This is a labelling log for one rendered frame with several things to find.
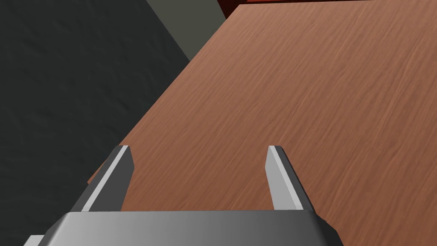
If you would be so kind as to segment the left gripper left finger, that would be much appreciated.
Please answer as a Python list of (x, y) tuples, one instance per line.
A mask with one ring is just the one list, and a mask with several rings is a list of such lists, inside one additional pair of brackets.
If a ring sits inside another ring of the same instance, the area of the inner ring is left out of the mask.
[(116, 146), (71, 212), (121, 211), (133, 171), (129, 146)]

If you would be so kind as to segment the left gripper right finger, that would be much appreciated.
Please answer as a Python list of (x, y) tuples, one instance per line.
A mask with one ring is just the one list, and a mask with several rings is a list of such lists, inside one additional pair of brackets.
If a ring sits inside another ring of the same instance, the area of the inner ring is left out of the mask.
[(315, 210), (281, 146), (268, 147), (265, 172), (274, 210)]

